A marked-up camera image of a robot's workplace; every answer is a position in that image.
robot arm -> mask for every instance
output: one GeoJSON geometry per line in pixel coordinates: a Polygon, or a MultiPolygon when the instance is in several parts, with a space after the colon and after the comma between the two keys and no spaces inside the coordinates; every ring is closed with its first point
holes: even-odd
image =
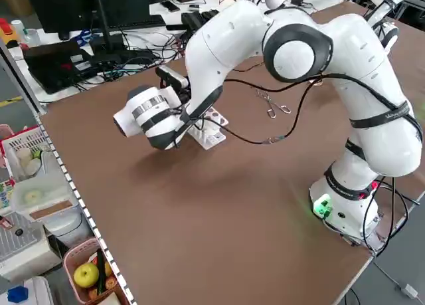
{"type": "Polygon", "coordinates": [[[384,0],[365,17],[368,24],[377,34],[387,54],[397,41],[398,28],[393,23],[383,22],[383,19],[402,1],[405,0],[384,0]]]}
{"type": "Polygon", "coordinates": [[[139,127],[153,147],[173,148],[219,98],[227,74],[246,58],[260,54],[270,74],[281,82],[319,73],[346,74],[377,93],[373,96],[355,82],[333,79],[354,129],[343,157],[310,189],[314,213],[323,218],[322,205],[332,206],[326,221],[361,240],[363,224],[370,233],[379,219],[377,204],[371,201],[376,189],[373,181],[378,175],[406,175],[419,166],[422,131],[411,123],[412,106],[381,42],[359,15],[343,15],[319,25],[295,7],[263,14],[253,3],[239,1],[189,41],[185,61],[192,98],[182,105],[181,113],[175,113],[179,103],[167,97],[167,89],[143,87],[131,92],[114,119],[127,136],[136,134],[139,127]],[[382,97],[387,103],[378,100],[382,97]],[[394,105],[391,111],[388,102],[394,105]]]}
{"type": "Polygon", "coordinates": [[[402,1],[405,0],[384,0],[377,8],[369,13],[365,19],[372,28],[375,28],[380,21],[402,1]]]}

plastic container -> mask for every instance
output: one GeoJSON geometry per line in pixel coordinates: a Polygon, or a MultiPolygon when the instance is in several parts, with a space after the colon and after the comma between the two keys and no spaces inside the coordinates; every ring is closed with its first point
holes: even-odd
{"type": "Polygon", "coordinates": [[[9,156],[12,150],[16,153],[18,150],[22,148],[29,148],[31,152],[34,153],[38,150],[49,151],[50,146],[47,144],[46,138],[43,136],[40,128],[38,126],[34,126],[32,128],[23,130],[18,132],[17,134],[11,136],[10,138],[6,138],[1,140],[0,150],[1,155],[5,158],[7,171],[9,175],[20,181],[16,176],[20,174],[21,171],[17,171],[17,169],[22,167],[16,167],[9,164],[9,156]]]}
{"type": "Polygon", "coordinates": [[[12,209],[32,222],[48,223],[57,212],[72,209],[77,204],[61,171],[16,183],[11,198],[12,209]]]}
{"type": "MultiPolygon", "coordinates": [[[[28,288],[28,299],[23,302],[25,305],[54,305],[52,292],[44,277],[36,276],[26,280],[23,284],[28,288]]],[[[12,304],[7,301],[7,292],[0,295],[0,304],[12,304]]]]}
{"type": "Polygon", "coordinates": [[[54,220],[44,222],[44,227],[67,247],[73,247],[92,236],[92,231],[79,207],[75,207],[74,210],[76,213],[68,216],[57,213],[54,220]]]}
{"type": "Polygon", "coordinates": [[[91,300],[88,297],[88,290],[86,288],[79,287],[74,282],[74,272],[82,264],[88,261],[88,258],[94,254],[98,248],[100,248],[99,241],[96,238],[88,239],[87,241],[77,245],[70,249],[64,257],[64,268],[66,275],[68,275],[69,283],[74,290],[75,297],[80,304],[95,305],[99,304],[102,300],[108,297],[111,293],[115,292],[122,302],[123,291],[120,285],[117,283],[113,288],[107,290],[97,297],[95,300],[91,300]]]}

yellow apple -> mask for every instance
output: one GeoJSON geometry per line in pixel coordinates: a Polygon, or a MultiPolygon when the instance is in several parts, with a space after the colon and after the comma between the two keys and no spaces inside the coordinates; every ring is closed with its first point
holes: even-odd
{"type": "Polygon", "coordinates": [[[79,287],[89,288],[99,279],[99,270],[93,263],[84,263],[74,272],[74,281],[79,287]]]}

keyboard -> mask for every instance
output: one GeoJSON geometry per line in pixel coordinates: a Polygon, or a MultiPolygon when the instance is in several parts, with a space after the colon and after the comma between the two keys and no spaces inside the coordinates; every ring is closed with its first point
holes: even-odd
{"type": "Polygon", "coordinates": [[[132,29],[164,27],[165,21],[161,15],[151,15],[149,19],[124,25],[110,25],[109,31],[130,31],[132,29]]]}

brown table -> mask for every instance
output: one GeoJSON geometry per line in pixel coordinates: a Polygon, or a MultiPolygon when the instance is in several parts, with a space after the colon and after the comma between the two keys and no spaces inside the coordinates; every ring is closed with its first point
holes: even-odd
{"type": "MultiPolygon", "coordinates": [[[[358,6],[315,14],[326,22],[358,6]]],[[[400,26],[392,52],[399,80],[422,110],[425,38],[400,26]]],[[[239,68],[257,63],[250,59],[239,68]]],[[[183,60],[171,67],[185,73],[183,60]]],[[[262,67],[232,72],[279,87],[262,67]]],[[[140,84],[159,85],[153,70],[54,103],[41,120],[138,304],[329,305],[364,269],[369,253],[327,230],[310,210],[309,186],[344,151],[348,115],[327,82],[314,88],[296,132],[272,146],[229,136],[205,151],[189,136],[178,150],[153,149],[144,136],[126,139],[112,115],[140,84]]],[[[274,98],[295,110],[301,85],[274,98]]],[[[266,114],[253,89],[226,83],[214,105],[229,127],[251,139],[282,134],[294,115],[266,114]]],[[[424,165],[397,187],[416,197],[424,165]]],[[[380,207],[388,209],[382,191],[380,207]]]]}

